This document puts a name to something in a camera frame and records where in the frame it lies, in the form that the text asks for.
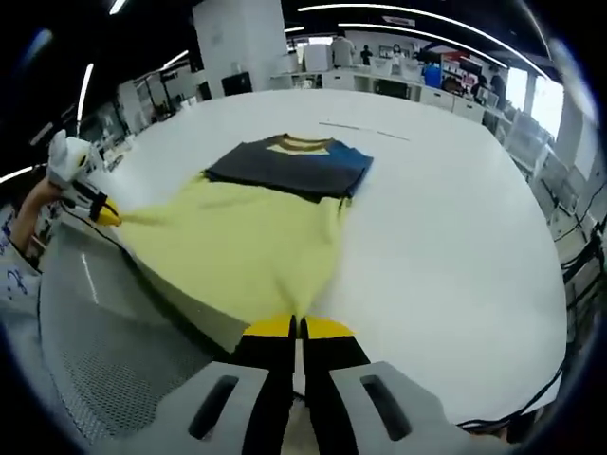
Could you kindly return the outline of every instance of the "ceiling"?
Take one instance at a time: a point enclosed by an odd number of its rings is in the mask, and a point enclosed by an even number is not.
[[[110,100],[119,83],[161,67],[185,49],[198,56],[192,27],[192,6],[199,0],[127,0],[109,16],[114,0],[26,0],[11,12],[10,28],[0,31],[4,63],[0,73],[0,137],[4,160],[0,175],[46,159],[46,151],[28,142],[49,121],[78,101],[86,66],[95,69],[84,114]],[[285,26],[305,32],[337,31],[339,22],[385,24],[383,15],[409,17],[417,29],[446,36],[487,53],[502,50],[487,39],[435,19],[379,9],[329,9],[298,12],[297,8],[330,3],[283,0]],[[525,53],[546,56],[542,41],[512,2],[484,0],[390,0],[396,6],[423,9],[478,27]],[[38,36],[40,49],[24,58]],[[509,64],[520,61],[500,60]],[[546,70],[551,76],[555,71]]]

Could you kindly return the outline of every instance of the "person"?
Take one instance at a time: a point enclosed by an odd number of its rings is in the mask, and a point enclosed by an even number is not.
[[[352,42],[345,37],[345,31],[338,32],[338,36],[331,43],[331,52],[333,53],[333,65],[336,68],[352,66],[355,50]]]
[[[493,77],[491,78],[491,89],[498,96],[497,108],[502,111],[506,107],[506,83],[500,76],[497,66],[492,66],[489,71]]]
[[[472,86],[470,89],[470,93],[474,97],[475,100],[478,100],[478,89],[479,88],[487,88],[487,78],[482,74],[478,77],[478,82]]]
[[[43,178],[31,190],[10,229],[0,232],[0,300],[15,309],[33,311],[38,300],[41,274],[26,259],[42,208],[58,201],[62,191]]]
[[[369,46],[366,45],[362,52],[360,52],[362,64],[365,66],[371,66],[371,57],[373,57],[373,53],[369,50]]]

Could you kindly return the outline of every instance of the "desk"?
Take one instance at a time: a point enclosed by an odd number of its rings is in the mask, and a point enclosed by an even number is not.
[[[293,79],[312,76],[322,77],[323,88],[340,90],[353,90],[358,92],[373,93],[373,84],[377,81],[397,82],[410,86],[412,92],[409,100],[418,101],[423,104],[433,105],[440,109],[453,112],[455,115],[468,118],[481,123],[485,113],[489,113],[499,119],[506,119],[504,113],[495,108],[482,106],[474,101],[453,95],[444,90],[429,87],[421,80],[411,80],[400,76],[386,76],[374,74],[369,71],[352,69],[333,69],[330,71],[317,72],[294,72],[277,74],[271,77],[277,89],[293,88]],[[334,79],[342,80],[341,83],[332,83]]]
[[[239,142],[284,132],[375,158],[313,314],[353,329],[372,360],[435,393],[454,423],[501,418],[552,378],[566,342],[557,251],[523,177],[479,124],[351,91],[250,93],[153,125],[97,183],[124,211],[169,200]]]

